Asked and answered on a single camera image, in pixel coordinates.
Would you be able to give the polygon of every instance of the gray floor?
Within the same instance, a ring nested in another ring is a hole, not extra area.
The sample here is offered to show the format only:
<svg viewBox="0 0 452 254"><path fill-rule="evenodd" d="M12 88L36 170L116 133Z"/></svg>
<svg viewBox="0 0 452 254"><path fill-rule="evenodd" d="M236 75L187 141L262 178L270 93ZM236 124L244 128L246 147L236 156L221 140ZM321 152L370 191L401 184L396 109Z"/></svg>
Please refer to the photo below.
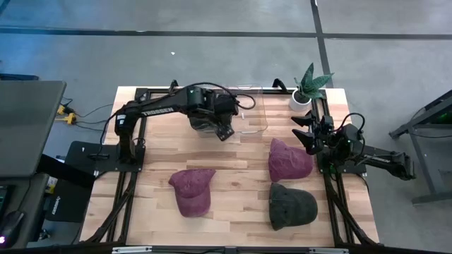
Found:
<svg viewBox="0 0 452 254"><path fill-rule="evenodd" d="M446 0L318 0L324 32L451 33ZM314 32L308 0L13 0L0 25L118 30ZM452 88L451 41L326 40L334 87L346 89L351 111L366 116L368 144L414 155L409 140L387 133ZM215 81L269 86L314 62L316 39L238 37L87 37L0 35L0 72L65 80L71 106L84 114L113 101L119 85ZM106 119L107 107L86 121ZM45 152L64 155L74 140L97 142L100 133L56 123ZM449 169L450 140L423 140L429 165ZM370 169L368 182L380 240L388 246L452 251L452 202L412 206L427 193L420 171L403 182ZM77 227L49 223L46 244L72 241Z"/></svg>

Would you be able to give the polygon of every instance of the maroon baseball cap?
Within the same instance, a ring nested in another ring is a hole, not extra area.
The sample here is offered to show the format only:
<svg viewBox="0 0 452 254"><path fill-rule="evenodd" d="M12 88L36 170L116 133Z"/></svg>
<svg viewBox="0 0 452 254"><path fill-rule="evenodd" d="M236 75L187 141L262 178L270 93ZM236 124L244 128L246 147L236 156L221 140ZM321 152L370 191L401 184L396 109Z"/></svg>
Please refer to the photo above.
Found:
<svg viewBox="0 0 452 254"><path fill-rule="evenodd" d="M214 169L187 169L171 176L168 183L174 187L177 207L184 217L200 217L209 211L209 183L214 174Z"/></svg>
<svg viewBox="0 0 452 254"><path fill-rule="evenodd" d="M276 138L271 140L270 156L268 156L271 181L307 177L311 173L312 167L312 156L304 150L289 147Z"/></svg>

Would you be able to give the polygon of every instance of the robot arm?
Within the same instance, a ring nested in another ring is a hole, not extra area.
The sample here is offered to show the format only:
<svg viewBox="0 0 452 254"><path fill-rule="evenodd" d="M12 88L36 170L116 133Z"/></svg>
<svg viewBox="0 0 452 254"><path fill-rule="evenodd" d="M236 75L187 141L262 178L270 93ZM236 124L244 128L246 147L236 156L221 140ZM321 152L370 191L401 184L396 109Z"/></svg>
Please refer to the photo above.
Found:
<svg viewBox="0 0 452 254"><path fill-rule="evenodd" d="M133 164L136 161L132 135L136 122L141 117L175 112L186 114L190 122L198 120L209 125L219 139L224 141L234 134L231 120L233 115L238 115L238 105L239 102L232 94L198 86L187 86L144 102L127 102L115 113L114 132L119 136L119 162Z"/></svg>
<svg viewBox="0 0 452 254"><path fill-rule="evenodd" d="M415 178L409 156L404 152L387 151L365 145L362 132L352 124L334 130L331 116L324 116L318 121L311 112L304 117L292 117L292 120L310 129L309 132L292 130L305 146L307 153L315 155L323 152L335 167L358 167L366 164L385 169L402 180Z"/></svg>

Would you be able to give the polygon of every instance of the gray metal stand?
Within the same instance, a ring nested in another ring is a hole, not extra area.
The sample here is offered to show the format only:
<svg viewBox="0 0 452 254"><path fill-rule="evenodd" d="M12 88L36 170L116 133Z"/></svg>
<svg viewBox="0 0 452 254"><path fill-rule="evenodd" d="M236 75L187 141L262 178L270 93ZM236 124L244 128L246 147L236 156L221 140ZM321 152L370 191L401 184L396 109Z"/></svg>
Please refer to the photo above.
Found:
<svg viewBox="0 0 452 254"><path fill-rule="evenodd" d="M399 138L402 134L410 134L410 138L415 148L417 158L420 163L422 173L425 176L427 185L429 187L430 194L414 198L412 203L414 205L434 202L440 200L452 199L452 190L448 189L441 178L439 170L429 169L425 162L425 154L421 151L421 147L417 141L415 131L418 128L430 128L430 129L452 129L450 123L436 123L437 119L444 114L450 114L452 110L452 90L442 95L440 98L434 100L430 104L424 107L425 113L410 120L408 123L403 124L397 130L390 132L389 135L392 139Z"/></svg>

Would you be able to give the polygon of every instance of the computer mouse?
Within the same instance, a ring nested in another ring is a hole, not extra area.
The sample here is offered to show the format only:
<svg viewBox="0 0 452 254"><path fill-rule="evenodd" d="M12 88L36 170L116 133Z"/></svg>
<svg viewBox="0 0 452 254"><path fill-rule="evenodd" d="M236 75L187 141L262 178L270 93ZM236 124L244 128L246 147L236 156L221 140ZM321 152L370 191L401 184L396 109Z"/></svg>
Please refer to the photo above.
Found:
<svg viewBox="0 0 452 254"><path fill-rule="evenodd" d="M16 210L8 213L1 220L0 248L9 248L16 243L24 215L23 212Z"/></svg>

